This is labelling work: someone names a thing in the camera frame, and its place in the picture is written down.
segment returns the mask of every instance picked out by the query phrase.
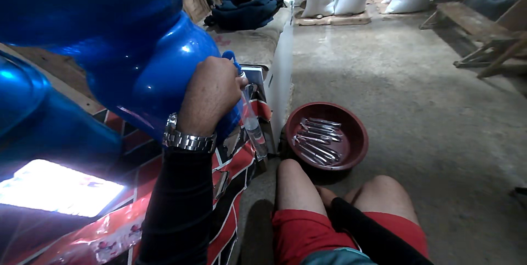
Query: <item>black sleeve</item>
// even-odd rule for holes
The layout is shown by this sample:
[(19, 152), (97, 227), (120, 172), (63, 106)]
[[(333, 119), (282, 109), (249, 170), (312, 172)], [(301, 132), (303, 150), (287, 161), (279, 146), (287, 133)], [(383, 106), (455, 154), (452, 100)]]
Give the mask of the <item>black sleeve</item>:
[(167, 150), (142, 229), (138, 265), (206, 264), (212, 154)]
[(432, 264), (411, 245), (368, 218), (342, 198), (331, 202), (331, 218), (335, 226), (344, 228), (359, 243), (363, 253), (379, 265)]

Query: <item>red shorts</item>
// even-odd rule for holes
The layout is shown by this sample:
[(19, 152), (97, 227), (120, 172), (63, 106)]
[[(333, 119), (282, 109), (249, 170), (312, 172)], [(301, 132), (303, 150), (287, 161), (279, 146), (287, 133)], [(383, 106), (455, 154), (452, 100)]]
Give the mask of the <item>red shorts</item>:
[[(425, 233), (417, 224), (389, 213), (364, 214), (428, 258)], [(349, 234), (333, 229), (326, 216), (305, 210), (281, 210), (274, 214), (273, 246), (274, 262), (277, 265), (300, 264), (316, 251), (343, 247), (358, 249)]]

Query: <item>concrete floor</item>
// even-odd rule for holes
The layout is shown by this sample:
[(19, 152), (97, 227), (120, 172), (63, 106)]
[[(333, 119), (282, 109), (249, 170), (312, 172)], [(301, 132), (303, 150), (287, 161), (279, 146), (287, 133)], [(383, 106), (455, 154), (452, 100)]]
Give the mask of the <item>concrete floor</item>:
[[(328, 101), (363, 121), (365, 160), (327, 187), (343, 195), (377, 174), (397, 179), (414, 202), (432, 262), (527, 264), (525, 205), (508, 196), (527, 180), (524, 82), (481, 81), (456, 69), (452, 47), (418, 29), (425, 17), (296, 27), (292, 107)], [(242, 196), (231, 264), (273, 264), (269, 212), (278, 162)]]

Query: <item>clear plastic stick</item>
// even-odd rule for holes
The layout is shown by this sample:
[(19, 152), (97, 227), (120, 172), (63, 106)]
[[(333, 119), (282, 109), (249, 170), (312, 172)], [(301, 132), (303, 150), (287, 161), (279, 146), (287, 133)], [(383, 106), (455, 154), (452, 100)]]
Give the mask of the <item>clear plastic stick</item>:
[(254, 114), (253, 107), (251, 106), (249, 99), (248, 89), (245, 88), (242, 90), (241, 100), (238, 102), (238, 110), (240, 111), (243, 127), (247, 131), (249, 139), (251, 140), (256, 152), (256, 159), (260, 161), (265, 156), (267, 156), (267, 144), (265, 142), (262, 129), (260, 128), (258, 117), (256, 117)]

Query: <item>wristwatch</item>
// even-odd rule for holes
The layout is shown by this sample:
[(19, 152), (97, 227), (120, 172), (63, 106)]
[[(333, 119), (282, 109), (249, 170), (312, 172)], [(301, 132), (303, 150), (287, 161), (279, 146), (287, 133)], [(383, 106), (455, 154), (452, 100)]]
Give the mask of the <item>wristwatch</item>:
[(167, 126), (163, 135), (163, 145), (167, 147), (177, 147), (191, 151), (207, 151), (212, 153), (216, 147), (216, 133), (211, 136), (194, 136), (177, 131), (175, 125), (178, 121), (178, 114), (173, 113), (168, 116)]

